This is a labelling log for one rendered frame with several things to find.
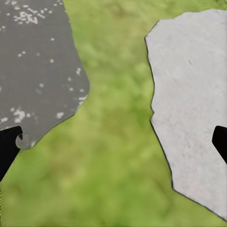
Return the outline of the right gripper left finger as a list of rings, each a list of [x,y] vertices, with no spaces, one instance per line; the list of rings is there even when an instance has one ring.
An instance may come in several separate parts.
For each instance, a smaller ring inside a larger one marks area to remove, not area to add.
[[[0,182],[9,170],[20,149],[26,148],[28,136],[20,126],[0,131]]]

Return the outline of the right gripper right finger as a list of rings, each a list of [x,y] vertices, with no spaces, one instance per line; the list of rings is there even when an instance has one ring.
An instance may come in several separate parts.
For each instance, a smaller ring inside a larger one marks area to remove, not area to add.
[[[213,132],[212,143],[227,163],[227,128],[217,126]]]

